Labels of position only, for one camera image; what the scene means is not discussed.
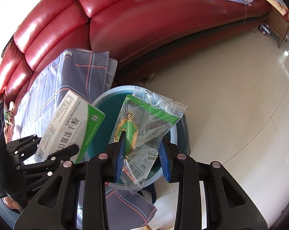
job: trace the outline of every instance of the ball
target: ball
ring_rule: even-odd
[[[271,33],[271,28],[266,23],[260,25],[259,30],[262,32],[263,35],[266,36],[270,35]]]

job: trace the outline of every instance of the green label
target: green label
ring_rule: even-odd
[[[159,119],[162,119],[162,120],[169,122],[173,125],[176,124],[180,120],[180,117],[174,116],[170,113],[163,111],[162,109],[157,108],[156,106],[153,106],[149,103],[146,103],[146,102],[142,101],[141,99],[136,98],[132,94],[128,94],[126,97],[129,100],[131,100],[133,103],[141,106],[145,111],[147,111],[151,115],[154,115],[155,117],[158,117]]]
[[[76,163],[79,163],[82,160],[86,150],[88,149],[89,144],[91,143],[93,137],[97,133],[104,118],[105,114],[102,111],[88,104],[88,119],[87,119],[86,132],[84,135],[84,140],[79,155],[76,159]]]

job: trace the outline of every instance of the snack package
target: snack package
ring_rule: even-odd
[[[133,194],[142,189],[158,156],[164,135],[183,117],[187,106],[136,87],[121,107],[110,144],[126,131],[121,179]]]

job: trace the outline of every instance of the white box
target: white box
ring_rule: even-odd
[[[35,162],[43,162],[50,154],[72,144],[80,150],[70,160],[80,162],[104,118],[102,111],[68,91],[41,138]]]

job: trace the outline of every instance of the barcode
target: barcode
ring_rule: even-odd
[[[38,152],[38,158],[39,158],[39,161],[41,161],[41,160],[42,160],[42,158],[43,158],[43,155],[44,155],[43,151],[42,151],[42,150],[40,150],[40,151]]]
[[[132,162],[128,162],[128,165],[136,180],[143,176],[143,173]]]

